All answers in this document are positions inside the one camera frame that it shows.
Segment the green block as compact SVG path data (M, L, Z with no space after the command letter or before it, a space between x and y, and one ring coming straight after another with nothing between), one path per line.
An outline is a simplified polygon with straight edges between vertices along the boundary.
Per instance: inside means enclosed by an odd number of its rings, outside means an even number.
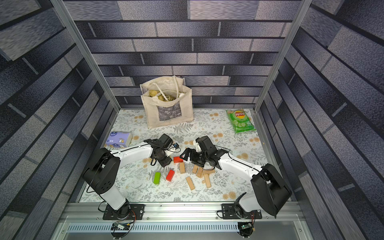
M155 176L154 176L153 183L155 185L159 185L160 184L160 179L161 179L161 173L160 172L156 172Z

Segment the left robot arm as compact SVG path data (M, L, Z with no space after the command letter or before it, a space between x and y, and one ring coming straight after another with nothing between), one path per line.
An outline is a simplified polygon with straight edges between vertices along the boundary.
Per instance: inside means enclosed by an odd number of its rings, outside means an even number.
M172 153L179 153L179 144L168 135L163 134L158 139L147 139L142 143L123 149L111 151L100 148L93 152L84 167L82 178L112 209L113 216L119 220L131 213L130 202L120 192L115 184L120 169L136 161L151 159L151 164L159 163L163 168L168 166Z

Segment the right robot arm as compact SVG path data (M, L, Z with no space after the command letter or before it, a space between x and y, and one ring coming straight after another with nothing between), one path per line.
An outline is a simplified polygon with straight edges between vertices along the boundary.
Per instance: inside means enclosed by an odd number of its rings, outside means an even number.
M263 210L276 217L289 200L292 190L277 169L271 164L254 165L230 153L230 149L214 145L207 136L197 138L194 148L187 148L180 155L198 167L206 165L224 170L252 185L253 193L243 193L234 202L235 215L245 219L253 211Z

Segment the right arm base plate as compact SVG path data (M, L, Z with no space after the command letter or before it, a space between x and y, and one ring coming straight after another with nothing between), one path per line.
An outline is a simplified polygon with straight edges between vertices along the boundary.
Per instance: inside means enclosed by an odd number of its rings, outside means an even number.
M246 212L238 204L221 204L222 218L225 220L251 220L262 219L260 210Z

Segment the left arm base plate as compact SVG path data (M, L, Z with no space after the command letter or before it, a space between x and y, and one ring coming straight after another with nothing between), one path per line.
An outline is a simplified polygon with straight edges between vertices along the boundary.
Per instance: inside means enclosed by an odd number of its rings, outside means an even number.
M125 204L119 210L114 210L110 205L107 205L106 209L103 210L103 220L142 220L145 206L144 204Z

